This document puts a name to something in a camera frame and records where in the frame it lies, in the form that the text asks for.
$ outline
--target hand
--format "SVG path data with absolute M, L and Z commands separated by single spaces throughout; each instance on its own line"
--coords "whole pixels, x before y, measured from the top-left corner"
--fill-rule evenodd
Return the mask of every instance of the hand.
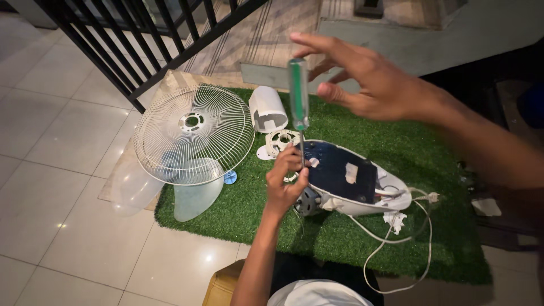
M 317 94 L 358 116 L 374 120 L 409 119 L 435 123 L 440 120 L 439 115 L 447 114 L 448 107 L 445 106 L 458 103 L 444 90 L 406 74 L 370 49 L 337 38 L 306 33 L 291 33 L 290 38 L 303 45 L 293 57 L 326 55 L 310 72 L 309 81 L 332 67 L 344 68 L 328 82 L 321 83 Z M 349 93 L 337 85 L 350 78 L 361 86 L 359 93 Z
M 305 161 L 305 163 L 306 166 L 311 164 L 309 161 Z M 283 184 L 283 178 L 287 171 L 300 169 L 302 170 L 295 184 Z M 267 173 L 268 200 L 264 207 L 263 216 L 265 214 L 272 215 L 280 220 L 306 186 L 308 186 L 308 168 L 302 167 L 300 150 L 289 143 L 287 148 L 278 154 L 274 167 Z

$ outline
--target white plastic motor cover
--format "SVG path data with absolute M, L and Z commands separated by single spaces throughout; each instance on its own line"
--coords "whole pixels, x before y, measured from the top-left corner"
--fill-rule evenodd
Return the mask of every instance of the white plastic motor cover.
M 249 98 L 251 123 L 257 132 L 271 133 L 281 130 L 289 122 L 280 96 L 272 87 L 259 86 Z

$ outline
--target person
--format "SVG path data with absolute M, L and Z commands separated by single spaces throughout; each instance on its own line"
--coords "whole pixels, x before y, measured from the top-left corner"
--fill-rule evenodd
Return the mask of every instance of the person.
M 364 118 L 414 120 L 429 125 L 476 170 L 496 196 L 506 199 L 510 207 L 524 214 L 542 232 L 538 220 L 544 216 L 542 152 L 476 114 L 446 91 L 404 73 L 368 48 L 306 33 L 292 33 L 290 38 L 302 46 L 293 57 L 325 55 L 310 71 L 310 81 L 332 67 L 343 68 L 319 85 L 318 96 Z M 350 78 L 359 83 L 358 93 L 349 93 L 337 84 Z M 288 170 L 300 171 L 295 184 L 283 184 Z M 280 222 L 307 186 L 308 169 L 301 164 L 300 152 L 290 146 L 278 155 L 266 178 L 268 200 L 231 306 L 372 305 L 350 287 L 325 279 L 297 280 L 271 292 Z M 542 283 L 542 265 L 539 271 Z

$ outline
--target screwdriver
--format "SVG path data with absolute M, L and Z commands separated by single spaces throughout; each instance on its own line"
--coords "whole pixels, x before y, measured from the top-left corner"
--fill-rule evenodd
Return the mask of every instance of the screwdriver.
M 310 126 L 308 121 L 308 65 L 303 58 L 293 58 L 287 63 L 289 71 L 291 114 L 293 127 L 300 132 L 300 153 L 304 167 L 304 130 Z

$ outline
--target black metal railing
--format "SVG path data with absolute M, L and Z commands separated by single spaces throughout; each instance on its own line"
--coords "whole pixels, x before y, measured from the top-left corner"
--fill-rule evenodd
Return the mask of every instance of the black metal railing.
M 102 73 L 117 87 L 119 91 L 130 101 L 130 103 L 143 113 L 145 108 L 138 101 L 138 97 L 158 83 L 169 69 L 176 69 L 191 57 L 196 55 L 204 47 L 212 43 L 215 39 L 226 33 L 234 25 L 253 13 L 267 0 L 245 0 L 238 3 L 237 0 L 229 0 L 231 12 L 220 21 L 217 21 L 212 0 L 202 0 L 206 10 L 209 22 L 209 30 L 199 35 L 196 23 L 193 18 L 193 10 L 187 0 L 179 0 L 184 21 L 187 23 L 193 43 L 189 46 L 183 44 L 176 26 L 176 21 L 172 20 L 164 0 L 109 0 L 115 13 L 118 14 L 122 22 L 114 18 L 112 8 L 104 4 L 104 0 L 35 0 L 39 6 L 58 24 L 66 35 L 85 53 L 87 57 L 100 69 Z M 172 37 L 179 54 L 172 58 L 155 22 L 146 9 L 146 4 L 153 1 L 159 9 L 160 15 L 168 29 L 169 36 Z M 91 11 L 89 4 L 100 13 L 96 16 Z M 104 41 L 106 46 L 126 72 L 129 77 L 118 66 L 112 55 L 104 49 L 96 37 L 89 31 L 87 24 L 91 25 L 98 36 Z M 138 69 L 145 76 L 143 80 L 136 69 L 127 60 L 126 55 L 121 52 L 119 46 L 113 41 L 104 28 L 111 28 L 119 43 L 125 48 L 128 55 L 132 58 Z M 150 61 L 154 71 L 150 71 L 144 64 L 134 46 L 129 42 L 123 32 L 126 27 L 134 39 L 141 47 L 143 53 Z M 166 61 L 166 65 L 160 65 L 157 57 L 151 51 L 148 43 L 142 36 L 143 29 L 148 30 L 160 54 Z

